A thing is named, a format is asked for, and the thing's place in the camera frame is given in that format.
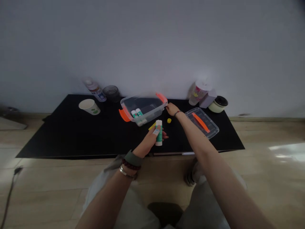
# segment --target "gray pants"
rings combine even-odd
[[[103,188],[107,180],[117,171],[121,162],[122,156],[117,156],[116,159],[95,178],[89,188],[83,206],[83,212],[95,195]],[[244,180],[236,172],[235,174],[237,179],[246,189]],[[198,163],[193,169],[193,179],[196,182],[196,186],[193,190],[190,204],[182,214],[176,228],[230,228]],[[127,191],[114,228],[160,228],[158,218],[145,207],[143,201],[135,191],[133,183]]]

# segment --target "paper cup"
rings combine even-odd
[[[87,111],[91,115],[98,115],[101,110],[96,105],[93,99],[86,99],[79,103],[78,107],[84,111]]]

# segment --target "person's left hand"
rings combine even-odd
[[[156,143],[157,134],[160,132],[161,126],[154,126],[150,129],[150,131],[147,133],[147,135],[144,137],[143,141],[137,146],[137,148],[134,149],[133,154],[144,158],[150,151],[150,149],[153,147],[153,145]],[[162,131],[162,141],[164,139],[168,138],[166,133]]]

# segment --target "black cable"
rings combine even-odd
[[[13,190],[13,187],[14,187],[14,178],[15,178],[15,175],[19,175],[19,173],[21,172],[23,168],[22,167],[18,167],[14,170],[14,175],[13,175],[13,178],[12,178],[12,183],[10,185],[10,191],[9,191],[9,195],[7,196],[7,200],[6,200],[6,206],[5,206],[5,211],[4,211],[4,216],[3,216],[3,220],[2,220],[2,224],[1,224],[1,227],[0,229],[3,229],[4,228],[4,224],[5,224],[5,220],[6,220],[6,215],[7,215],[7,211],[9,209],[9,204],[10,204],[10,196],[12,194],[12,190]]]

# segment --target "wooden floor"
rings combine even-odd
[[[74,228],[92,180],[112,159],[14,158],[42,125],[25,119],[27,130],[0,131],[0,217],[14,168],[22,165],[5,228]],[[246,150],[221,153],[248,186],[251,198],[277,228],[305,228],[305,124],[233,121]],[[145,158],[136,184],[146,204],[174,202],[184,209],[193,188],[183,174],[193,156]]]

